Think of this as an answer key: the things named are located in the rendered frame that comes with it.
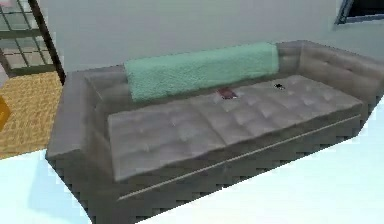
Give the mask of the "dark framed glass door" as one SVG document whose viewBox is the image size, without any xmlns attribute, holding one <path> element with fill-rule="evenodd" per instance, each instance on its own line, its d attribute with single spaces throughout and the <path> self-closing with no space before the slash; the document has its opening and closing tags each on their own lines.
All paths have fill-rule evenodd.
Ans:
<svg viewBox="0 0 384 224">
<path fill-rule="evenodd" d="M 61 84 L 65 72 L 40 0 L 0 0 L 0 68 L 8 78 L 56 72 Z"/>
</svg>

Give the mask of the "grey tufted sofa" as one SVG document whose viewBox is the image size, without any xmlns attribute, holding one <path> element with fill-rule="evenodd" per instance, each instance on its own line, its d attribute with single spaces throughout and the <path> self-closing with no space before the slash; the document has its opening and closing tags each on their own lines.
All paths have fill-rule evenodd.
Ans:
<svg viewBox="0 0 384 224">
<path fill-rule="evenodd" d="M 47 161 L 92 224 L 137 224 L 355 137 L 384 96 L 383 61 L 307 40 L 278 55 L 275 74 L 142 103 L 122 65 L 70 73 Z"/>
</svg>

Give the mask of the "dark red small book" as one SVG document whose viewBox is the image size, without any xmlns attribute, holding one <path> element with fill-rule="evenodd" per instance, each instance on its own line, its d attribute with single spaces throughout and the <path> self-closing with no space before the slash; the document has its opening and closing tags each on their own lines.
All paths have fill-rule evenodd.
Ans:
<svg viewBox="0 0 384 224">
<path fill-rule="evenodd" d="M 230 88 L 221 88 L 218 90 L 218 94 L 223 99 L 236 99 L 237 95 L 235 92 L 233 92 Z"/>
</svg>

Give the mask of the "green blanket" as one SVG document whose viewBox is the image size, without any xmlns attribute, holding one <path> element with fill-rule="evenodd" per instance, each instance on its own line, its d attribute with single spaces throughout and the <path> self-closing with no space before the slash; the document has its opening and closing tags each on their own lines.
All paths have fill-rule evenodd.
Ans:
<svg viewBox="0 0 384 224">
<path fill-rule="evenodd" d="M 278 47 L 268 42 L 131 59 L 124 63 L 132 99 L 163 98 L 272 75 Z"/>
</svg>

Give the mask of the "dark framed window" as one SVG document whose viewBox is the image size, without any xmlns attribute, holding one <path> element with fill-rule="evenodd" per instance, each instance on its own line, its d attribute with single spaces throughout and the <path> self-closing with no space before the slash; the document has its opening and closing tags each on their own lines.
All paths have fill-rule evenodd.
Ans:
<svg viewBox="0 0 384 224">
<path fill-rule="evenodd" d="M 384 0 L 341 0 L 334 24 L 384 20 Z"/>
</svg>

